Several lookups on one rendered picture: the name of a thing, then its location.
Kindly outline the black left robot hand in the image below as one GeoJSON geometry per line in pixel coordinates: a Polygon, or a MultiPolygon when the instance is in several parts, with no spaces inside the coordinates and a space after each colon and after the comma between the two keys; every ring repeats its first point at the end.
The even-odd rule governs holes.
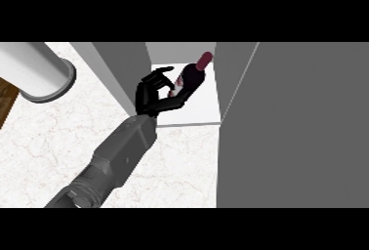
{"type": "Polygon", "coordinates": [[[136,90],[136,112],[139,115],[147,114],[150,117],[159,117],[165,111],[179,109],[185,105],[185,99],[179,96],[162,99],[159,90],[163,87],[175,89],[175,84],[165,75],[173,70],[173,66],[162,67],[142,79],[136,90]]]}

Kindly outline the dark wine bottle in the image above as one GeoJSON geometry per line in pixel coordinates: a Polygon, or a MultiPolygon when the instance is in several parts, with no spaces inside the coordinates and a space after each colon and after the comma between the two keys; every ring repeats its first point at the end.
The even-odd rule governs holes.
{"type": "Polygon", "coordinates": [[[175,89],[169,91],[170,98],[178,96],[191,97],[194,92],[206,81],[206,69],[213,61],[215,55],[212,52],[204,52],[197,62],[190,63],[175,81],[175,89]]]}

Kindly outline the grey cabinet with white shelf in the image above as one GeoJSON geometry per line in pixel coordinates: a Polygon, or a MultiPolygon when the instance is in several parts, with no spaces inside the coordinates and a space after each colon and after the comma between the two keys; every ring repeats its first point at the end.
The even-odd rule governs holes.
{"type": "Polygon", "coordinates": [[[136,86],[162,66],[175,79],[206,52],[215,59],[206,82],[185,106],[159,116],[162,127],[218,125],[231,108],[259,48],[256,42],[76,42],[73,47],[129,114],[135,114],[136,86]]]}

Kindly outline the dark grey cabinet door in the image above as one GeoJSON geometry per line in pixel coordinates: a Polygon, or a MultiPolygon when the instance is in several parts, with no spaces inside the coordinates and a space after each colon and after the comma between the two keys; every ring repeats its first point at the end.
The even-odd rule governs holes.
{"type": "Polygon", "coordinates": [[[221,126],[221,207],[369,207],[369,43],[265,43],[221,126]]]}

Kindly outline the white cylinder with grey rim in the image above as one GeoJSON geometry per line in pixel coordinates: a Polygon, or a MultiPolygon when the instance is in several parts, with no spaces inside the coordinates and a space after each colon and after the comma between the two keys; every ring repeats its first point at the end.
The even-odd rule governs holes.
{"type": "Polygon", "coordinates": [[[0,42],[0,77],[27,100],[45,104],[73,88],[77,69],[43,42],[0,42]]]}

